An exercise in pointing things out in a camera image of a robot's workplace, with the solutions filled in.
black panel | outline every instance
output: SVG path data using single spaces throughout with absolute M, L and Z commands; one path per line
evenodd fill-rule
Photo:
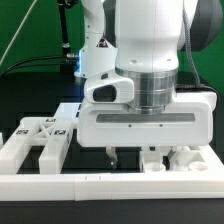
M 222 27 L 223 12 L 220 0 L 198 0 L 191 26 L 192 51 L 201 51 L 218 35 Z
M 104 37 L 114 47 L 116 47 L 115 7 L 116 7 L 116 0 L 105 0 L 105 2 L 103 3 L 105 19 L 106 19 Z
M 114 102 L 117 97 L 117 90 L 114 86 L 104 86 L 94 90 L 93 99 L 95 102 Z

rectangular slot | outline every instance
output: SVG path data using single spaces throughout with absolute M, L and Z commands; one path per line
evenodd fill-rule
M 138 114 L 99 114 L 97 123 L 191 123 L 195 122 L 193 113 L 173 113 L 157 115 Z

circular hole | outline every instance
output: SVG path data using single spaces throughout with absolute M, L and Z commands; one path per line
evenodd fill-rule
M 192 162 L 189 164 L 190 171 L 206 171 L 208 170 L 208 166 L 204 162 Z
M 131 60 L 130 63 L 131 63 L 131 64 L 136 64 L 137 61 L 136 61 L 136 60 Z
M 166 167 L 161 163 L 146 163 L 145 164 L 145 172 L 163 172 L 166 170 Z

wire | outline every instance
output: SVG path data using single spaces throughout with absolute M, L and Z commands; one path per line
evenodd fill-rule
M 58 66 L 62 65 L 62 63 L 52 63 L 52 64 L 35 64 L 35 65 L 23 65 L 23 66 L 17 66 L 17 67 L 12 67 L 10 69 L 7 69 L 4 73 L 1 74 L 1 77 L 6 76 L 9 72 L 21 69 L 21 68 L 30 68 L 30 67 L 43 67 L 43 66 Z
M 62 55 L 62 56 L 46 56 L 46 57 L 29 58 L 29 59 L 20 61 L 20 62 L 18 62 L 18 63 L 16 63 L 16 64 L 10 66 L 8 69 L 11 69 L 11 68 L 20 66 L 20 65 L 22 65 L 22 64 L 29 63 L 29 62 L 34 62 L 34 61 L 44 61 L 44 60 L 54 60 L 54 59 L 63 59 L 63 58 L 67 58 L 67 56 L 66 56 L 66 55 Z
M 11 42 L 9 43 L 8 47 L 6 48 L 4 54 L 3 54 L 2 58 L 1 58 L 1 61 L 0 61 L 0 67 L 2 66 L 2 64 L 3 64 L 3 62 L 4 62 L 5 58 L 6 58 L 9 50 L 11 49 L 13 43 L 15 42 L 15 40 L 16 40 L 17 36 L 19 35 L 21 29 L 23 28 L 23 25 L 25 24 L 26 20 L 28 19 L 29 15 L 32 12 L 32 10 L 33 10 L 34 6 L 36 5 L 37 1 L 38 0 L 34 0 L 33 3 L 31 4 L 29 10 L 27 11 L 27 13 L 26 13 L 25 17 L 23 18 L 21 24 L 19 25 L 19 28 L 17 29 L 17 31 L 16 31 L 15 35 L 13 36 Z
M 5 76 L 8 72 L 14 70 L 14 69 L 19 69 L 19 68 L 26 68 L 26 67 L 34 67 L 34 66 L 39 66 L 39 65 L 30 65 L 30 66 L 21 66 L 26 63 L 34 62 L 34 61 L 44 61 L 44 60 L 55 60 L 55 59 L 66 59 L 66 64 L 74 63 L 74 65 L 77 66 L 77 60 L 79 59 L 79 56 L 73 53 L 67 54 L 67 55 L 62 55 L 62 56 L 46 56 L 46 57 L 37 57 L 37 58 L 30 58 L 26 59 L 23 61 L 20 61 L 9 68 L 7 68 L 2 74 L 0 74 L 0 78 Z
M 200 76 L 195 67 L 193 56 L 191 53 L 190 27 L 189 27 L 187 12 L 186 12 L 185 8 L 183 9 L 183 21 L 184 21 L 184 30 L 185 30 L 185 42 L 186 42 L 185 48 L 186 48 L 187 60 L 191 67 L 192 73 L 194 75 L 196 87 L 200 87 L 201 86 Z
M 194 91 L 194 92 L 212 91 L 212 92 L 216 93 L 216 95 L 217 95 L 217 106 L 220 104 L 221 98 L 220 98 L 219 92 L 211 86 L 206 86 L 206 85 L 201 84 L 200 87 L 196 87 L 195 85 L 178 84 L 176 87 L 177 92 L 182 92 L 182 91 L 186 92 L 186 90 L 190 91 L 190 92 L 192 92 L 192 91 Z

silver cylindrical joint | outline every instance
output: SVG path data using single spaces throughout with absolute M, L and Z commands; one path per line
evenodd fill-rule
M 129 112 L 159 114 L 171 103 L 177 69 L 168 72 L 138 73 L 116 68 L 116 73 L 134 82 L 134 100 L 129 103 Z

